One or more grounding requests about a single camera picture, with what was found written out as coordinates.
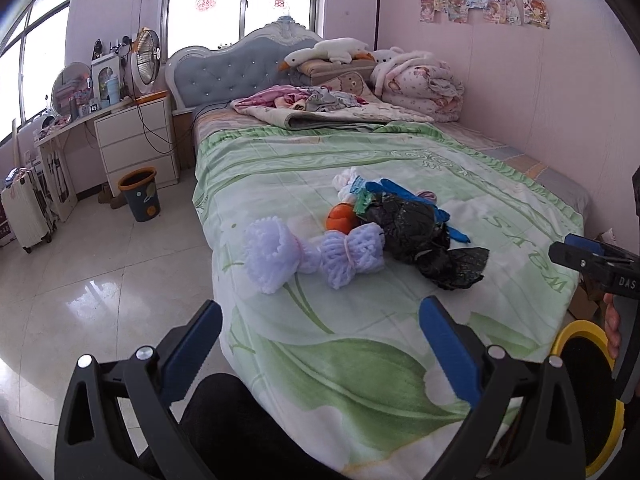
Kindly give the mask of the person's right hand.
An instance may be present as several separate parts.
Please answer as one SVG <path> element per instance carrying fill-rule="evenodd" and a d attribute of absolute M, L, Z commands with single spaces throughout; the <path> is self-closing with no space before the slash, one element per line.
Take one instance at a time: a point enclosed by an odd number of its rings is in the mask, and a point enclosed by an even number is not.
<path fill-rule="evenodd" d="M 620 315 L 614 306 L 614 296 L 609 292 L 604 295 L 605 315 L 604 315 L 604 331 L 608 338 L 608 354 L 613 360 L 618 358 L 620 354 Z"/>

